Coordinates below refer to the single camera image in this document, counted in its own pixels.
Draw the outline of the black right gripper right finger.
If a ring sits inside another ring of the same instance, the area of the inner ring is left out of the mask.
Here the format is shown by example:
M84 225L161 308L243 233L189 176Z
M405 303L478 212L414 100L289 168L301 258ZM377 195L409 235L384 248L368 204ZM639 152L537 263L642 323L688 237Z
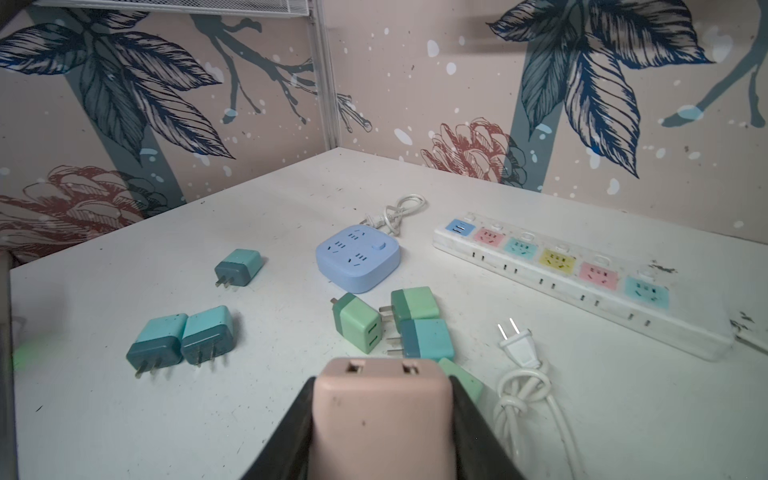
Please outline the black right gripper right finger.
M460 480L523 480L477 406L456 376L452 387L452 434L455 444L456 478Z

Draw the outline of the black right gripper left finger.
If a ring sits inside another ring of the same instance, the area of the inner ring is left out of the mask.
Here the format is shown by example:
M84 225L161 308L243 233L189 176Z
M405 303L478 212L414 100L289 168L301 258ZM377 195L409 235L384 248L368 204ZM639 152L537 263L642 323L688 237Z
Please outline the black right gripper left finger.
M307 479L312 440L312 401L316 378L310 377L248 470L243 480Z

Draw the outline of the pink plug adapter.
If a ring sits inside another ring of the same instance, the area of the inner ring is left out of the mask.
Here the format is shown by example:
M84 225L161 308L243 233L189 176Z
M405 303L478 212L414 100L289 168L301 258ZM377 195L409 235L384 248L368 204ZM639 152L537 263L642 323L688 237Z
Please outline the pink plug adapter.
M335 358L315 379L311 479L455 479L453 391L432 360Z

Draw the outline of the light green plug adapter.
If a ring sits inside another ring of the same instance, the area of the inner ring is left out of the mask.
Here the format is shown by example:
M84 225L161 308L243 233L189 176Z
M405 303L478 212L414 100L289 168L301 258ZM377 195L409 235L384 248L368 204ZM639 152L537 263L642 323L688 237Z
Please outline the light green plug adapter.
M352 293L331 300L336 331L364 354L381 341L382 318L379 312Z
M484 390L484 384L480 380L448 358L440 359L438 365L446 376L456 377L472 402L478 403Z

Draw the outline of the blue square socket hub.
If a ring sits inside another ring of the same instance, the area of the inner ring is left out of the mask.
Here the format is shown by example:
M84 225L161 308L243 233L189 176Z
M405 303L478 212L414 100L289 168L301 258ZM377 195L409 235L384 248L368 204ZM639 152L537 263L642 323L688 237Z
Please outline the blue square socket hub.
M352 225L315 251L319 271L352 294L365 293L394 272L401 261L398 241L367 225Z

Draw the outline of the teal blue plug adapter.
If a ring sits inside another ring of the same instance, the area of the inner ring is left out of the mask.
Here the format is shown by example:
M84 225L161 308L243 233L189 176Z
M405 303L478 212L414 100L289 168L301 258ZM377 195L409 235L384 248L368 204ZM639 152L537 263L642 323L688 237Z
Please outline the teal blue plug adapter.
M400 336L388 338L393 348L387 354L407 359L442 359L453 361L455 349L447 323L443 319L404 320L400 323Z

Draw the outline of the white multicolour power strip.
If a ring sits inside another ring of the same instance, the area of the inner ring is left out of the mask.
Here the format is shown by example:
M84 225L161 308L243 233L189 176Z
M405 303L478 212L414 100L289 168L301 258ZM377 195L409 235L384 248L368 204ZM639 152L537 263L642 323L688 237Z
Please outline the white multicolour power strip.
M440 251L707 361L736 334L720 294L676 273L476 213L435 229Z

